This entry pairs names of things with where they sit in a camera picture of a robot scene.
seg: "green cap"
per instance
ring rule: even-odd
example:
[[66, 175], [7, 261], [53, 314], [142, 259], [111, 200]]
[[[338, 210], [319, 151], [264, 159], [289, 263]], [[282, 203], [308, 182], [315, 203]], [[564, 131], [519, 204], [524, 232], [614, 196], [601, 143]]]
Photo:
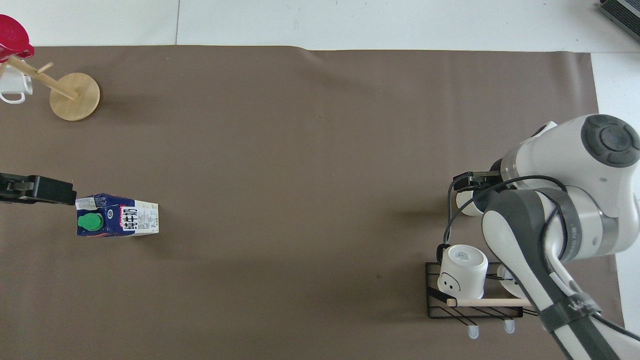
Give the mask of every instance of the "green cap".
[[102, 220], [102, 215], [96, 213], [84, 214], [83, 216], [78, 218], [78, 226], [84, 227], [89, 231], [99, 230], [104, 221]]

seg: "brown table surface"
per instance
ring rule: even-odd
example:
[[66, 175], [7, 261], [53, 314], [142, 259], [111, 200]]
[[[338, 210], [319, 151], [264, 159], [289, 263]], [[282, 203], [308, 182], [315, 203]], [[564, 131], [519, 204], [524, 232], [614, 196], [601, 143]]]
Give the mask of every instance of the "brown table surface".
[[[55, 47], [96, 112], [34, 85], [0, 102], [2, 166], [160, 204], [161, 231], [75, 235], [75, 209], [0, 206], [3, 359], [561, 359], [537, 318], [426, 318], [452, 176], [597, 112], [588, 54]], [[452, 243], [486, 250], [479, 218]], [[613, 257], [570, 266], [621, 323]]]

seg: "white cup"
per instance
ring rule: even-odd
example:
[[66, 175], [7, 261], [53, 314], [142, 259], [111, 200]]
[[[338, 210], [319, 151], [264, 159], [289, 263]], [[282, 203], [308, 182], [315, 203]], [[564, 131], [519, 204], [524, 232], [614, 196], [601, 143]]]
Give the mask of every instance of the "white cup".
[[[20, 99], [9, 100], [5, 94], [20, 94]], [[25, 94], [33, 94], [31, 78], [7, 65], [0, 76], [0, 99], [9, 104], [22, 104], [26, 99]]]
[[457, 244], [442, 252], [438, 289], [457, 299], [480, 299], [489, 261], [473, 246]]

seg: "blue and white carton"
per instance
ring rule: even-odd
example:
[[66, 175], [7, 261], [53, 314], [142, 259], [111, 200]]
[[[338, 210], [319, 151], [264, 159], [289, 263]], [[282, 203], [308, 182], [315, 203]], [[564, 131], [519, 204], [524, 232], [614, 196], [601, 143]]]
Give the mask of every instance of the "blue and white carton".
[[76, 199], [80, 236], [140, 236], [159, 232], [158, 204], [99, 193]]

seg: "white floor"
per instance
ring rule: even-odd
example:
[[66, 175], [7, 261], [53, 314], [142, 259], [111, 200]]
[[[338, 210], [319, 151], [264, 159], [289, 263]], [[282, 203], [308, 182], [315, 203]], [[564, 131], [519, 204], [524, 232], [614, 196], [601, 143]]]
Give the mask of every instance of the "white floor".
[[[601, 113], [640, 129], [640, 43], [597, 0], [22, 0], [0, 13], [46, 45], [293, 45], [593, 53]], [[640, 177], [635, 182], [640, 194]], [[640, 333], [640, 241], [618, 254], [627, 329]]]

